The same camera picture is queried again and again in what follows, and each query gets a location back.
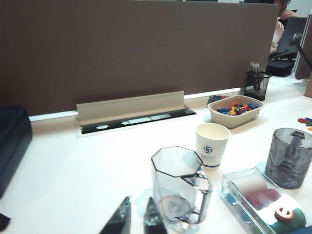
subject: desk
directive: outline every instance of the desk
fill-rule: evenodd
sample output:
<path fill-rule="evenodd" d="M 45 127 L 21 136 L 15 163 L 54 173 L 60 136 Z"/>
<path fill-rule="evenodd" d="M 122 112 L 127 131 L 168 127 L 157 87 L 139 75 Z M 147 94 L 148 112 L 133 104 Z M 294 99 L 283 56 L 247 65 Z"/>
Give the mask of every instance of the desk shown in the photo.
<path fill-rule="evenodd" d="M 206 220 L 185 233 L 241 234 L 235 217 L 218 197 L 222 175 L 265 162 L 273 132 L 306 132 L 300 117 L 312 117 L 305 86 L 272 77 L 259 116 L 231 130 L 221 166 L 208 172 L 214 185 Z M 151 156 L 162 147 L 195 149 L 195 128 L 211 122 L 207 97 L 185 100 L 197 115 L 77 137 L 77 116 L 32 122 L 33 140 L 1 199 L 11 223 L 5 234 L 98 234 L 120 202 L 132 196 L 132 234 L 143 233 L 151 195 Z M 312 169 L 300 189 L 286 191 L 312 214 Z"/>

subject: plastic storage box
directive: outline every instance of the plastic storage box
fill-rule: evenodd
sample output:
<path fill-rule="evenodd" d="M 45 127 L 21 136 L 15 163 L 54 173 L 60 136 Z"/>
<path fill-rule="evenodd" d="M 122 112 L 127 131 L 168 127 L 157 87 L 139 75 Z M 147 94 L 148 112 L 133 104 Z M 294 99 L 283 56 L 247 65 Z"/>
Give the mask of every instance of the plastic storage box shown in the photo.
<path fill-rule="evenodd" d="M 246 105 L 249 102 L 251 102 L 253 105 L 258 106 L 258 108 L 245 112 L 238 116 L 230 116 L 218 112 L 218 108 L 231 107 L 235 102 L 243 105 Z M 253 120 L 259 114 L 259 111 L 262 107 L 264 107 L 263 102 L 254 99 L 252 97 L 246 97 L 243 95 L 227 97 L 225 99 L 208 104 L 212 122 L 221 124 L 227 128 L 235 128 L 239 125 L 249 122 L 250 120 Z"/>
<path fill-rule="evenodd" d="M 224 175 L 220 197 L 249 234 L 311 232 L 310 214 L 257 168 Z"/>

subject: red magnet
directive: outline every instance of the red magnet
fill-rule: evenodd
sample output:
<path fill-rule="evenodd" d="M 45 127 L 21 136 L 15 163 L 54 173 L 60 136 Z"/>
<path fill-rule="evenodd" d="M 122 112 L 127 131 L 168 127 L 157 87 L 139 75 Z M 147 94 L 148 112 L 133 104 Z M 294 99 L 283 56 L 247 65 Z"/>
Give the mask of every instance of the red magnet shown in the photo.
<path fill-rule="evenodd" d="M 293 211 L 290 211 L 285 207 L 281 207 L 275 211 L 274 216 L 278 221 L 289 223 L 293 219 Z"/>
<path fill-rule="evenodd" d="M 306 123 L 306 122 L 309 122 L 308 120 L 304 119 L 304 118 L 299 118 L 298 119 L 298 122 L 300 123 Z"/>

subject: green object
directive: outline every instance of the green object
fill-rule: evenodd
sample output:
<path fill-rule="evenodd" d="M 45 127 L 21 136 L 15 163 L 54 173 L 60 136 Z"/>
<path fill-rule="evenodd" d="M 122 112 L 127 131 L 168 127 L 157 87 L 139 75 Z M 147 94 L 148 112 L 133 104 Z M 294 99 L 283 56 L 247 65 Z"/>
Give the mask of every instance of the green object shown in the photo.
<path fill-rule="evenodd" d="M 288 234 L 297 229 L 304 228 L 306 226 L 306 217 L 299 208 L 296 208 L 293 210 L 293 218 L 289 223 L 278 221 L 270 226 L 277 234 Z"/>

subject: glass pitcher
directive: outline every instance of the glass pitcher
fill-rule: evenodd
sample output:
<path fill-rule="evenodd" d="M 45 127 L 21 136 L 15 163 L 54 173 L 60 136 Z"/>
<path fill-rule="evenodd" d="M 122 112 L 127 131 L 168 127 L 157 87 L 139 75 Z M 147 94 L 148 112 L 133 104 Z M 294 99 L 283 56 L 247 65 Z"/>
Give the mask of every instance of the glass pitcher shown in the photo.
<path fill-rule="evenodd" d="M 151 160 L 153 196 L 161 216 L 171 223 L 202 222 L 213 187 L 197 153 L 168 147 L 158 150 Z"/>

